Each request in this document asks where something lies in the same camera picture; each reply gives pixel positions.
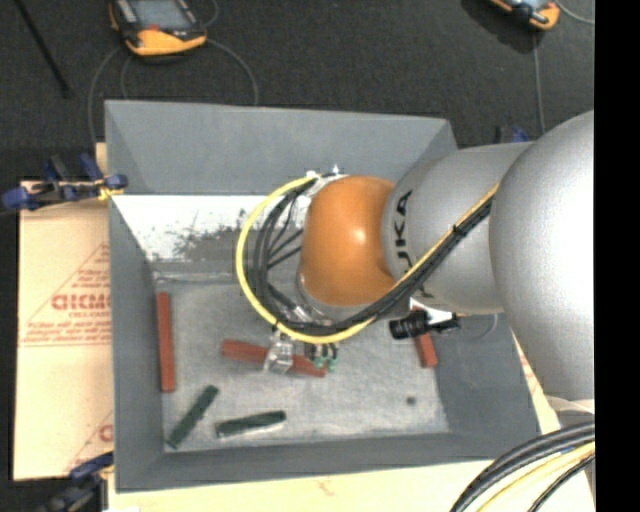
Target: blue clamp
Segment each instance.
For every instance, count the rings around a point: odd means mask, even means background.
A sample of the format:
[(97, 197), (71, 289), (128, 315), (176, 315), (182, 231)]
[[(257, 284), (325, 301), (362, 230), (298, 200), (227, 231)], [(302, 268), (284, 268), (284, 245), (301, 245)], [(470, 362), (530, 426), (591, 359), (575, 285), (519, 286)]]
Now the blue clamp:
[(88, 154), (79, 157), (88, 181), (72, 181), (73, 177), (58, 155), (49, 158), (45, 179), (31, 189), (16, 187), (2, 194), (2, 204), (8, 210), (37, 210), (52, 204), (75, 202), (94, 197), (105, 197), (123, 190), (129, 184), (124, 174), (104, 176), (96, 161)]
[(45, 505), (36, 508), (35, 512), (77, 512), (81, 510), (98, 492), (105, 492), (105, 480), (99, 472), (112, 466), (113, 462), (113, 452), (108, 452), (72, 469), (69, 478), (74, 482), (74, 485), (50, 498)]

